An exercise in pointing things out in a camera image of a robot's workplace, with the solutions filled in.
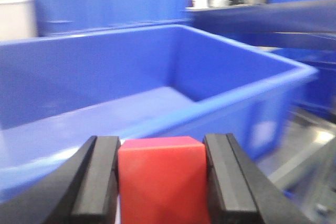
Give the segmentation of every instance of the white container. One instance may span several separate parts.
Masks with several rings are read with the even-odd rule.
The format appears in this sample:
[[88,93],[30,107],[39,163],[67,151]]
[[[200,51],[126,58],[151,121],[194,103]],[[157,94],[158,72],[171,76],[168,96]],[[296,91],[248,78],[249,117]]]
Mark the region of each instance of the white container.
[[34,0],[0,0],[0,40],[36,36]]

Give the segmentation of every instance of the red block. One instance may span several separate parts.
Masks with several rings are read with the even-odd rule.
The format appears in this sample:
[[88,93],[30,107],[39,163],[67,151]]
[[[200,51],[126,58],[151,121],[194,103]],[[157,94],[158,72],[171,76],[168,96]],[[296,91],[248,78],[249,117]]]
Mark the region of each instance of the red block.
[[188,137],[126,141],[119,149],[122,224],[208,224],[206,152]]

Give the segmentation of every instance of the red cube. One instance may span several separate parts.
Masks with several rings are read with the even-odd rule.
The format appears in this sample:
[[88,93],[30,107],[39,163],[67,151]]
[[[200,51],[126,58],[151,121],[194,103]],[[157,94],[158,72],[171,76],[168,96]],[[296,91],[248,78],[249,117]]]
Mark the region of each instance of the red cube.
[[188,136],[128,140],[118,155],[121,223],[210,223],[204,144]]

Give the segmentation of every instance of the metal surface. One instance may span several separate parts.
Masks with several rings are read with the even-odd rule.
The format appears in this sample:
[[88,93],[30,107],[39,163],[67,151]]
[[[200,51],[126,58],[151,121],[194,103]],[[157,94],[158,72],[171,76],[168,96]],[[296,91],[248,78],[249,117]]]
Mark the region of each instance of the metal surface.
[[282,147],[258,166],[315,223],[336,223],[336,125],[303,110],[294,114]]
[[282,148],[258,161],[258,167],[279,189],[298,183],[322,163],[335,142],[336,125],[303,110],[294,114]]

